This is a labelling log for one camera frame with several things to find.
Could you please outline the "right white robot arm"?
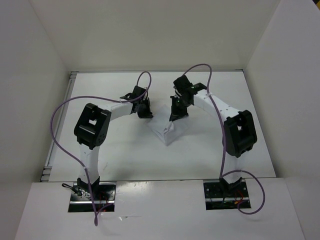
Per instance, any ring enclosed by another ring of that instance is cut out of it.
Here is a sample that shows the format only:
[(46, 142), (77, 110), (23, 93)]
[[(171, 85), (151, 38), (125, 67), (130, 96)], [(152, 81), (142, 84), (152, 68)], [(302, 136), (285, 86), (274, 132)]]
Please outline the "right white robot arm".
[(252, 150), (258, 137), (250, 111), (240, 111), (214, 96), (208, 90), (196, 90), (189, 87), (171, 96), (170, 122), (176, 122), (188, 116), (191, 105), (217, 117), (222, 132), (222, 160), (219, 172), (219, 191), (229, 197), (239, 188), (242, 177), (237, 161), (246, 152)]

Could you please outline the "white skirt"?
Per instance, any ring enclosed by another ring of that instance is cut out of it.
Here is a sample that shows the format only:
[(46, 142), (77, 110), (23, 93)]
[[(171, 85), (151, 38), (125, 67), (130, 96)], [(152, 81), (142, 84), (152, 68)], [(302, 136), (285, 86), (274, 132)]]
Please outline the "white skirt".
[(147, 123), (149, 129), (160, 139), (165, 146), (169, 146), (184, 134), (190, 127), (190, 118), (183, 117), (170, 121), (171, 109), (163, 105)]

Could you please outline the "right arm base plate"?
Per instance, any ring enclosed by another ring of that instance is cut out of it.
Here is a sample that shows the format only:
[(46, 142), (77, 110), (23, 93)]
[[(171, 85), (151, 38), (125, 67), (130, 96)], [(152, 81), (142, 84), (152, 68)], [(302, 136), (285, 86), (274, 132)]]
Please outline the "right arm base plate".
[(251, 208), (249, 192), (244, 179), (229, 192), (223, 190), (218, 179), (204, 181), (203, 191), (207, 211), (237, 209), (238, 204), (240, 204), (240, 209)]

